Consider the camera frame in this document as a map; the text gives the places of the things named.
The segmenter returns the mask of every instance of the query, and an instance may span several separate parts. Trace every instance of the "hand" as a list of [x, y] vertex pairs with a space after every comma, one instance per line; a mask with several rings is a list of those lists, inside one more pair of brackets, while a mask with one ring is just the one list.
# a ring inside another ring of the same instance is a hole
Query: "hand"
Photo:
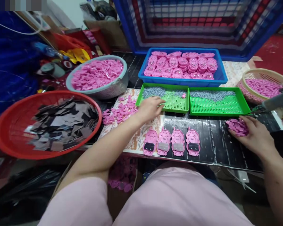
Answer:
[[245, 145], [249, 150], [254, 152], [259, 158], [269, 158], [278, 154], [275, 147], [274, 139], [269, 131], [257, 119], [250, 116], [240, 116], [248, 127], [249, 134], [245, 137], [236, 136], [235, 131], [229, 130], [232, 136]]
[[143, 124], [156, 118], [164, 108], [163, 103], [166, 101], [162, 100], [158, 96], [149, 97], [142, 101], [135, 116], [137, 116]]

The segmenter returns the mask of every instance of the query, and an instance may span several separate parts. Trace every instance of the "wicker basket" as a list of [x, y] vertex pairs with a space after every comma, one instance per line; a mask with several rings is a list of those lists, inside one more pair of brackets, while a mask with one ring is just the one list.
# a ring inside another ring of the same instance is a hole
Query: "wicker basket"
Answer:
[[283, 75], [280, 75], [277, 72], [263, 68], [251, 69], [246, 71], [243, 74], [242, 79], [238, 82], [237, 87], [241, 89], [247, 101], [257, 105], [261, 104], [263, 101], [269, 98], [262, 96], [261, 94], [257, 93], [252, 88], [250, 88], [245, 81], [246, 79], [265, 79], [276, 84], [281, 84], [283, 86]]
[[[94, 60], [111, 60], [111, 59], [121, 61], [121, 63], [124, 66], [122, 73], [119, 75], [119, 77], [116, 80], [114, 80], [113, 82], [110, 82], [109, 84], [107, 84], [105, 86], [99, 87], [97, 89], [86, 90], [86, 91], [75, 90], [72, 87], [71, 79], [73, 77], [73, 74], [76, 71], [80, 70], [81, 67], [84, 64], [88, 64], [88, 63], [90, 63], [91, 61], [94, 61]], [[79, 65], [76, 69], [74, 69], [68, 75], [68, 77], [66, 79], [66, 87], [67, 87], [68, 90], [70, 90], [72, 92], [82, 93], [82, 94], [85, 94], [85, 95], [92, 97], [92, 98], [96, 98], [96, 99], [100, 99], [100, 100], [110, 99], [110, 98], [119, 96], [120, 94], [122, 94], [123, 92], [126, 91], [127, 86], [128, 86], [128, 82], [129, 82], [129, 76], [126, 72], [127, 72], [127, 63], [123, 58], [121, 58], [119, 56], [113, 56], [113, 55], [100, 56], [100, 57], [96, 57], [96, 58], [93, 58], [91, 60], [88, 60], [87, 62]]]

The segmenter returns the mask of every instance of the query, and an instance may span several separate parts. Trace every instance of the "red basket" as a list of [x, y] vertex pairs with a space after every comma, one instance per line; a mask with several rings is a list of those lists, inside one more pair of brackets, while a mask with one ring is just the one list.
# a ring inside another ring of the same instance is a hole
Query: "red basket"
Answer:
[[[31, 118], [38, 112], [41, 105], [60, 104], [65, 99], [74, 97], [75, 100], [84, 100], [92, 104], [98, 111], [98, 123], [94, 131], [82, 143], [62, 152], [33, 150], [35, 146], [27, 144], [34, 135], [24, 132], [36, 121]], [[19, 159], [50, 159], [69, 153], [90, 140], [99, 130], [102, 123], [102, 112], [97, 103], [90, 97], [71, 91], [51, 91], [22, 99], [0, 116], [0, 149]]]

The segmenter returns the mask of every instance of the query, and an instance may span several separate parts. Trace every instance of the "red carpet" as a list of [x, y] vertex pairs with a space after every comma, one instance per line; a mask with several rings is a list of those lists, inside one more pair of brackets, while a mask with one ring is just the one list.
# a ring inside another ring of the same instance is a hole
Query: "red carpet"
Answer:
[[283, 75], [283, 36], [271, 36], [255, 56], [263, 60], [255, 61], [257, 68], [273, 70]]

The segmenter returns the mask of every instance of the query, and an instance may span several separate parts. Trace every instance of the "green tray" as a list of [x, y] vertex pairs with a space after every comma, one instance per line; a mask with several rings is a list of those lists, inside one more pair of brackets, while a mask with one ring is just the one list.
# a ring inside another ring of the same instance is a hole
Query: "green tray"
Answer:
[[[212, 91], [234, 91], [236, 96], [226, 96], [223, 100], [214, 102], [200, 97], [191, 97], [190, 91], [193, 90], [212, 90]], [[196, 116], [239, 116], [247, 115], [251, 112], [248, 104], [237, 87], [222, 88], [189, 88], [190, 115]]]
[[[178, 86], [178, 85], [166, 85], [166, 84], [155, 84], [155, 83], [144, 83], [141, 88], [141, 92], [139, 93], [139, 96], [136, 101], [136, 106], [139, 107], [141, 105], [141, 102], [144, 100], [142, 97], [142, 93], [145, 89], [145, 87], [153, 87], [153, 86], [159, 86], [166, 88], [166, 94], [162, 97], [163, 100], [166, 101], [164, 103], [163, 111], [169, 111], [169, 112], [176, 112], [176, 113], [187, 113], [189, 111], [189, 87], [188, 86]], [[173, 96], [171, 94], [171, 90], [176, 89], [182, 89], [182, 93], [186, 93], [186, 98], [182, 99], [178, 96]]]

